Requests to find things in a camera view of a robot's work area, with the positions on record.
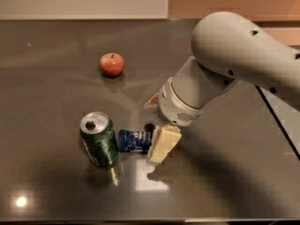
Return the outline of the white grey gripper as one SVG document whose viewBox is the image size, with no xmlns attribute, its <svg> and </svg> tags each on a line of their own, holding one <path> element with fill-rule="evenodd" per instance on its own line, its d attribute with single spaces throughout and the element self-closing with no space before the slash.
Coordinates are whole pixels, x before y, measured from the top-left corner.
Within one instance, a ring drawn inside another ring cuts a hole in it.
<svg viewBox="0 0 300 225">
<path fill-rule="evenodd" d="M 161 164 L 180 141 L 182 134 L 179 127 L 190 126 L 203 114 L 201 109 L 194 109 L 184 103 L 173 89 L 173 77 L 169 78 L 158 93 L 147 100 L 143 108 L 158 113 L 170 124 L 155 126 L 147 159 L 151 163 Z"/>
</svg>

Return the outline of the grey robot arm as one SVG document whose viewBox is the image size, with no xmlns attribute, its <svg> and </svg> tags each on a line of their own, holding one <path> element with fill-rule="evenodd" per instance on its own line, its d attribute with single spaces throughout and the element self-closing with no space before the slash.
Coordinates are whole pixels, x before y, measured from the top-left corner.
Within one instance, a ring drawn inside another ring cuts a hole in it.
<svg viewBox="0 0 300 225">
<path fill-rule="evenodd" d="M 192 55 L 145 104 L 164 121 L 154 129 L 147 159 L 162 163 L 205 105 L 238 82 L 257 85 L 298 109 L 300 102 L 299 51 L 264 32 L 250 20 L 220 11 L 195 26 Z"/>
</svg>

